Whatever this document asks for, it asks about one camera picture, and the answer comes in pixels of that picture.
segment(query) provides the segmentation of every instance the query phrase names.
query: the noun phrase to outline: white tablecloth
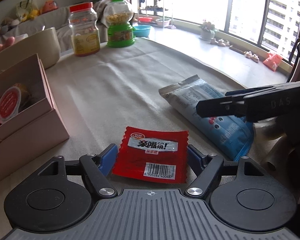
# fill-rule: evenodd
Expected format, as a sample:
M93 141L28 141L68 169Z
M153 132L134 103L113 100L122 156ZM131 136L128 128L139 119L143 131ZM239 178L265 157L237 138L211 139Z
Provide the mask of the white tablecloth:
M54 155L75 160L88 153L98 154L110 143L119 146L127 126L162 131L189 130L190 144L205 154L218 152L197 128L160 97L158 89L195 74L226 90L242 89L240 84L189 56L150 40L136 39L133 46L126 48L111 49L105 44L101 47L100 52L88 57L65 55L46 71L71 137L0 182L0 238L11 230L3 210L3 201L11 189ZM254 144L249 155L259 160L270 147L270 144ZM194 178L189 169L188 183ZM80 178L70 179L82 183ZM115 175L110 175L109 179L119 192L124 187L167 187L167 184ZM186 188L186 184L168 186Z

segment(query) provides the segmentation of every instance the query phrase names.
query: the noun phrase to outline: red snack packet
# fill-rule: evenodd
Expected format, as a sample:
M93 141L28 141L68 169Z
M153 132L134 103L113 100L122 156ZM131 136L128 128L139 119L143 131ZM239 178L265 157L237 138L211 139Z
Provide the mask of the red snack packet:
M113 174L161 183L186 183L188 131L159 132L128 126Z
M280 65L282 57L279 54L268 52L268 58L263 62L269 69L276 71Z

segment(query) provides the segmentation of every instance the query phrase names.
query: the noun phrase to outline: flower pot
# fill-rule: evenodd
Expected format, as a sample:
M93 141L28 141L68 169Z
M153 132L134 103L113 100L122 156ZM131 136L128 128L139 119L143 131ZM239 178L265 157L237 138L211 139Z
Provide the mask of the flower pot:
M156 19L155 21L156 21L157 25L159 25L159 26L163 26L163 25L164 26L169 26L170 25L170 19L167 19L167 20L163 21L162 18L159 18L159 19Z
M214 38L214 34L214 31L207 32L206 30L201 29L201 35L199 36L199 38L204 41L210 41L212 38Z

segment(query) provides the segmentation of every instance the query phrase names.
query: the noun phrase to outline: blue snack bag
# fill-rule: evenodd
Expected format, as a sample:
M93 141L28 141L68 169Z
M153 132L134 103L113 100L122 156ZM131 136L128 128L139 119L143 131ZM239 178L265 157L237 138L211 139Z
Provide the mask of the blue snack bag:
M202 118L196 112L199 101L225 95L198 75L159 89L167 102L205 134L226 156L238 161L245 156L253 142L253 124L245 117L216 116Z

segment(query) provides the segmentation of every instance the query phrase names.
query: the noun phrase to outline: potted plant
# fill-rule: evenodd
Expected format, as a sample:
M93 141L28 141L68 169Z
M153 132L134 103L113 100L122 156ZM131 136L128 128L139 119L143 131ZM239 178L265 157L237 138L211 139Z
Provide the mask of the potted plant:
M163 20L163 17L161 17L161 18L156 19L155 21L157 22L157 25L159 25L159 26L162 26L162 25L169 26L170 20L171 19L168 17L165 17L164 20Z
M211 22L207 22L206 20L200 25L201 28L201 35L199 36L200 39L204 41L210 41L214 38L215 33L218 31L214 24Z

